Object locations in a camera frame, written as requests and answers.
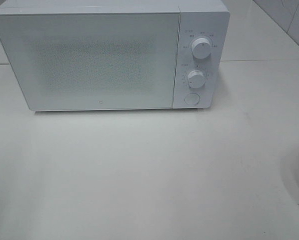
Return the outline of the white timer knob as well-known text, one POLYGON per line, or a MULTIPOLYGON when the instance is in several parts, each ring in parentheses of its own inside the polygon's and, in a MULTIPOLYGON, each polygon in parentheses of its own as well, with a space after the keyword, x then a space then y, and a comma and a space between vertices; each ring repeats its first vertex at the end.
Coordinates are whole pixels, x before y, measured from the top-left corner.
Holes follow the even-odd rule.
POLYGON ((206 83, 207 77, 203 71, 193 70, 187 75, 187 82, 190 88, 199 89, 206 83))

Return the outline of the upper white power knob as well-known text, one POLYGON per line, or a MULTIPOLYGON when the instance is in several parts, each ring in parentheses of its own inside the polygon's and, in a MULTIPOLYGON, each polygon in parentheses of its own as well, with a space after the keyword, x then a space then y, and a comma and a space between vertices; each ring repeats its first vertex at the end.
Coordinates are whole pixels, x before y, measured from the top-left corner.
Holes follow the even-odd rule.
POLYGON ((206 36, 195 38, 190 44, 192 55, 199 60, 207 58, 212 51, 212 42, 206 36))

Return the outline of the white microwave oven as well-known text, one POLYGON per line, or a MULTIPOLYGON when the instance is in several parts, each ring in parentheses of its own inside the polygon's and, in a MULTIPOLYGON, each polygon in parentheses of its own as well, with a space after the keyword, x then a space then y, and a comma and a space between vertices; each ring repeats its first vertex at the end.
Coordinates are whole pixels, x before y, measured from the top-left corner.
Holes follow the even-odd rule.
POLYGON ((7 0, 0 5, 0 15, 3 16, 171 13, 179 15, 172 106, 95 110, 208 108, 215 91, 230 19, 230 12, 220 0, 7 0), (201 36, 207 37, 212 46, 211 54, 205 59, 195 58, 190 47, 192 41, 201 36), (187 77, 191 71, 204 72, 206 82, 203 87, 189 87, 187 77), (186 104, 185 97, 188 94, 198 94, 199 103, 186 104))

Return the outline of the white microwave door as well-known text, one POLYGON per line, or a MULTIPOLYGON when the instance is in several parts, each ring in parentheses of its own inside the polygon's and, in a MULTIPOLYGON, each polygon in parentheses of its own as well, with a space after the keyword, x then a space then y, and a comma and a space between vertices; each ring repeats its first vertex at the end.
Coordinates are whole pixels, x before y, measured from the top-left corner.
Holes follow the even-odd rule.
POLYGON ((34 111, 171 108, 178 30, 178 13, 0 15, 34 111))

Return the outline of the round door release button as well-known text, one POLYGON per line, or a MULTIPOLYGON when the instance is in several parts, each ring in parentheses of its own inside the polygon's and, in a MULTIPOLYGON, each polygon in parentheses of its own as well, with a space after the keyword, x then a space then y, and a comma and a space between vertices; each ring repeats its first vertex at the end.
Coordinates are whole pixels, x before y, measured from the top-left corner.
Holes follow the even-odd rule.
POLYGON ((195 106, 200 102, 200 96, 196 93, 190 93, 184 98, 184 101, 187 105, 195 106))

